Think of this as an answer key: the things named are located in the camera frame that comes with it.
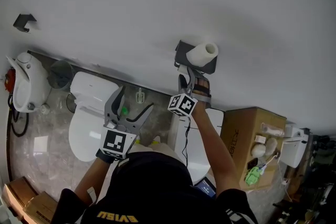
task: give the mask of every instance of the toilet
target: toilet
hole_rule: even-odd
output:
[[[84,72],[76,73],[70,86],[77,106],[69,127],[69,143],[79,160],[95,159],[104,125],[104,106],[118,88],[111,81]]]
[[[6,56],[15,69],[13,105],[18,112],[34,112],[46,102],[51,87],[47,81],[48,73],[41,62],[27,52],[15,60]]]
[[[286,125],[285,136],[283,139],[280,161],[296,168],[305,152],[308,142],[308,134],[304,134],[302,129]]]
[[[216,109],[206,109],[206,113],[217,134],[220,135],[224,113]],[[182,154],[182,150],[185,146],[185,131],[187,127],[187,117],[178,117],[174,114],[167,140],[168,146],[178,155],[184,164],[186,164],[186,159]],[[191,118],[190,127],[187,145],[188,170],[193,184],[196,184],[207,175],[210,164],[206,157],[201,134],[193,118]]]

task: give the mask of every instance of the toilet lid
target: toilet lid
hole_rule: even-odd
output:
[[[83,162],[95,159],[100,146],[104,115],[77,107],[69,127],[69,144],[74,155]]]

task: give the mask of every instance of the toilet paper roll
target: toilet paper roll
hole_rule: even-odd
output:
[[[197,67],[203,67],[218,55],[217,45],[203,43],[186,53],[188,61]]]

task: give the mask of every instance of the person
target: person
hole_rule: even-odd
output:
[[[209,87],[201,79],[197,84]],[[114,169],[104,198],[95,204],[110,163],[98,156],[75,192],[61,192],[51,224],[257,223],[245,192],[240,190],[235,164],[211,124],[205,103],[197,102],[192,117],[215,178],[215,199],[193,186],[187,167],[166,144],[134,144],[128,157]]]

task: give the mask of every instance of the white wall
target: white wall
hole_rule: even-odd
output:
[[[15,57],[19,51],[23,48],[20,45],[15,44],[14,41],[8,36],[7,33],[0,29],[0,51],[2,57],[0,58],[0,77],[4,79],[4,76],[9,69],[9,64],[5,55]],[[7,121],[9,107],[7,105],[8,92],[5,90],[4,81],[0,81],[0,188],[3,184],[9,181],[8,169],[7,169]]]
[[[174,94],[179,41],[216,42],[215,107],[257,105],[336,131],[335,0],[0,0],[18,44]],[[12,27],[32,13],[40,30]]]

